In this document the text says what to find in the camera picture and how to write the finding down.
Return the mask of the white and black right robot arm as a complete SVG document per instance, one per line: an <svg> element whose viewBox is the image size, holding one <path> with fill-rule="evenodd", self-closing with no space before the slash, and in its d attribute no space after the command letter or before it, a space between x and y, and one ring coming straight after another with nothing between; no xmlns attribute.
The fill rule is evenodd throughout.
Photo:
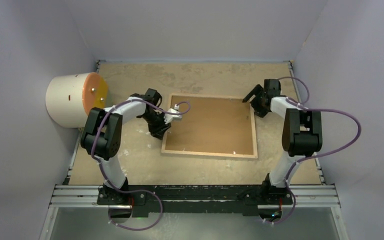
<svg viewBox="0 0 384 240"><path fill-rule="evenodd" d="M289 179L298 169L299 160L313 156L323 145L322 116L318 110L309 110L281 94L278 79L265 79L257 84L243 99L250 103L255 115L269 113L283 119L281 145L283 154L275 168L266 176L260 196L268 204L288 192Z"/></svg>

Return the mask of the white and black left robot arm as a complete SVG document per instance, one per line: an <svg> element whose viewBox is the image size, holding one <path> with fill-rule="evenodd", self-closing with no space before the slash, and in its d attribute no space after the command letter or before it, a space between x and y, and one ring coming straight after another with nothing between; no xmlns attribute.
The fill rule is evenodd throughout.
<svg viewBox="0 0 384 240"><path fill-rule="evenodd" d="M162 96L149 88L145 94L134 93L111 107L93 107L88 114L80 146L97 162L104 177L103 186L111 189L109 197L118 205L129 199L127 177L121 170L118 151L122 144L122 127L133 119L143 119L154 138L161 140L174 119L181 119L179 106L163 110Z"/></svg>

